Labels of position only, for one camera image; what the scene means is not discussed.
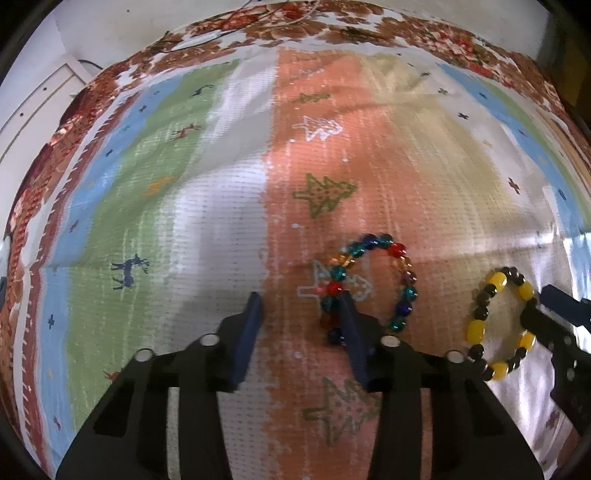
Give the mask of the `yellow wooden furniture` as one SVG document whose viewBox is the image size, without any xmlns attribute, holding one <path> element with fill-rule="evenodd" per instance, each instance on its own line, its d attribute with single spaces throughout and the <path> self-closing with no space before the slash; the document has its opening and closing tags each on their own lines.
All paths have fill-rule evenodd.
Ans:
<svg viewBox="0 0 591 480">
<path fill-rule="evenodd" d="M 590 52 L 554 15 L 547 21 L 537 63 L 554 84 L 559 97 L 590 113 Z"/>
</svg>

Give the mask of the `white wooden headboard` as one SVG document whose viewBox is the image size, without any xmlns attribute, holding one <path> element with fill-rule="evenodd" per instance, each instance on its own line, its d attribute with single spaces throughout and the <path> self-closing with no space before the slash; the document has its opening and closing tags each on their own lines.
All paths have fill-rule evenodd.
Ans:
<svg viewBox="0 0 591 480">
<path fill-rule="evenodd" d="M 2 188 L 20 185 L 71 101 L 91 79 L 92 75 L 78 60 L 63 55 L 2 125 Z"/>
</svg>

